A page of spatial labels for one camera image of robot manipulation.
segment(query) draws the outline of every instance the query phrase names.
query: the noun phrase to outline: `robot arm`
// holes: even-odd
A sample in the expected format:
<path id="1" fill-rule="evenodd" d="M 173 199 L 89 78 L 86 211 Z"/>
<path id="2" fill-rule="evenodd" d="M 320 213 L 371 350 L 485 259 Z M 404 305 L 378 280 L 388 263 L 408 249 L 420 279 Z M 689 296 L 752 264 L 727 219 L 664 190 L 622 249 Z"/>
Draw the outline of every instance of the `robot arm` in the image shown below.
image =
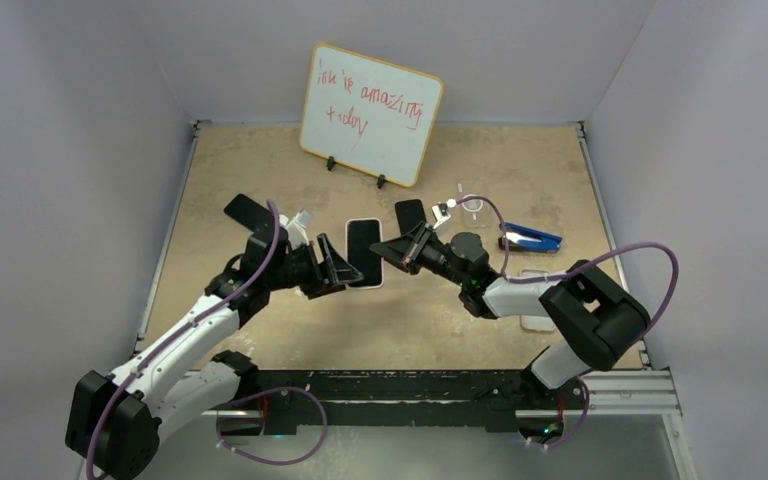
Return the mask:
<path id="1" fill-rule="evenodd" d="M 536 385 L 555 390 L 591 370 L 610 370 L 649 328 L 646 309 L 598 267 L 574 276 L 507 278 L 490 267 L 481 238 L 460 232 L 444 244 L 455 200 L 435 205 L 434 225 L 419 224 L 370 249 L 411 275 L 426 268 L 457 284 L 458 298 L 475 317 L 547 316 L 564 339 L 544 350 L 523 372 Z M 579 261 L 568 272 L 586 263 Z"/>
<path id="2" fill-rule="evenodd" d="M 198 373 L 185 375 L 262 310 L 273 290 L 298 287 L 314 299 L 363 279 L 325 234 L 317 236 L 323 258 L 317 260 L 305 234 L 309 220 L 307 212 L 280 218 L 273 255 L 245 291 L 238 292 L 267 256 L 274 235 L 271 225 L 249 237 L 245 253 L 229 260 L 187 314 L 151 346 L 106 376 L 95 371 L 86 374 L 75 387 L 67 446 L 87 457 L 102 411 L 124 387 L 98 436 L 93 463 L 117 480 L 131 479 L 175 430 L 207 409 L 245 396 L 248 392 L 241 388 L 251 388 L 257 368 L 242 354 L 223 352 Z M 227 305 L 215 308 L 231 295 Z M 201 318 L 208 310 L 212 313 Z"/>

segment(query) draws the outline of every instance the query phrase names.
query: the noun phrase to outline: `beige table surface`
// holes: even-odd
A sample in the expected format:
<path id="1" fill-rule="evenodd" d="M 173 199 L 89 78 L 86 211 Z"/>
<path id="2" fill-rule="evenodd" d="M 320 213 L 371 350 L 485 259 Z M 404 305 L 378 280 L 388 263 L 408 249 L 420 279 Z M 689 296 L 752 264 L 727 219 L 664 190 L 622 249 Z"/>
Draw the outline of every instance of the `beige table surface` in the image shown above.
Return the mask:
<path id="1" fill-rule="evenodd" d="M 327 171 L 323 159 L 299 148 L 298 136 L 298 127 L 201 131 L 154 298 L 148 342 L 177 322 L 225 262 L 244 249 L 248 231 L 222 212 L 237 193 L 264 204 L 272 199 L 288 216 L 309 210 L 308 236 L 324 232 L 345 252 L 347 220 L 380 218 L 384 238 L 393 238 L 399 233 L 395 202 L 420 198 L 430 208 L 454 197 L 458 180 L 478 177 L 507 221 L 564 237 L 558 254 L 512 254 L 509 273 L 563 270 L 608 250 L 573 127 L 437 126 L 417 184 L 388 183 L 381 190 L 374 177 L 347 167 Z M 443 240 L 466 230 L 459 213 Z M 498 230 L 473 231 L 499 268 Z M 612 263 L 602 267 L 618 278 Z M 378 289 L 312 301 L 293 290 L 274 292 L 269 305 L 214 352 L 237 350 L 267 369 L 522 368 L 559 338 L 557 332 L 524 331 L 519 317 L 472 318 L 455 285 L 427 271 L 410 276 L 384 268 Z M 617 365 L 640 366 L 636 349 Z"/>

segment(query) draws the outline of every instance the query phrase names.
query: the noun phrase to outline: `clear plastic object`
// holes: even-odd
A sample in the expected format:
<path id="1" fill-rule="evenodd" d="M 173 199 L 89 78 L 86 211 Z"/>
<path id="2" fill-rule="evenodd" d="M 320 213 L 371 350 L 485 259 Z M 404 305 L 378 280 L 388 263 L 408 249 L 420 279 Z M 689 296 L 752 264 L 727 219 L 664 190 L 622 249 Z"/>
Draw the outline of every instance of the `clear plastic object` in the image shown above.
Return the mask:
<path id="1" fill-rule="evenodd" d="M 458 180 L 457 199 L 468 197 L 469 195 L 487 195 L 487 185 L 484 179 L 475 178 L 470 180 Z M 466 228 L 486 228 L 493 223 L 493 212 L 489 205 L 481 200 L 469 200 L 461 205 L 461 215 L 463 225 Z"/>
<path id="2" fill-rule="evenodd" d="M 524 268 L 520 270 L 520 277 L 533 277 L 537 275 L 548 275 L 549 272 L 545 270 L 531 270 Z M 549 333 L 555 331 L 555 322 L 549 317 L 538 317 L 536 315 L 520 315 L 519 324 L 523 330 L 528 332 Z"/>

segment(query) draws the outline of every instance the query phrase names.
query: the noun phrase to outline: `phone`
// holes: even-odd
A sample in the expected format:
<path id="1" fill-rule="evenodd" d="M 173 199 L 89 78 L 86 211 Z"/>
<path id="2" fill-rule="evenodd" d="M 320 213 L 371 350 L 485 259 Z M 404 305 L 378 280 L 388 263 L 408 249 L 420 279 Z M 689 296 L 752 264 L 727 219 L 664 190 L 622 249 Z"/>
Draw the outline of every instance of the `phone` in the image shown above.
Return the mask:
<path id="1" fill-rule="evenodd" d="M 369 246 L 381 241 L 381 220 L 357 218 L 346 222 L 346 260 L 360 270 L 363 280 L 348 288 L 376 288 L 384 283 L 384 259 Z"/>
<path id="2" fill-rule="evenodd" d="M 234 197 L 223 211 L 225 215 L 228 215 L 252 232 L 260 229 L 272 230 L 275 228 L 272 225 L 272 213 L 269 209 L 242 193 Z"/>
<path id="3" fill-rule="evenodd" d="M 399 234 L 401 235 L 410 232 L 419 223 L 427 222 L 422 200 L 414 198 L 396 202 L 396 220 L 399 221 Z"/>

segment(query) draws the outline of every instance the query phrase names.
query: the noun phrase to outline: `whiteboard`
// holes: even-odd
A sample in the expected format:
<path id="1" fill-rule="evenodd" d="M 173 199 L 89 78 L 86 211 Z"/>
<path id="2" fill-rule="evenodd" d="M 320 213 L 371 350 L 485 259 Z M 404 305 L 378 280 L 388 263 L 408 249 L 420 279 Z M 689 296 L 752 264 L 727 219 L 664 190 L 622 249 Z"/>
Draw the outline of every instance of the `whiteboard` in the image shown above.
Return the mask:
<path id="1" fill-rule="evenodd" d="M 437 117 L 443 82 L 331 45 L 313 49 L 303 150 L 413 186 Z"/>

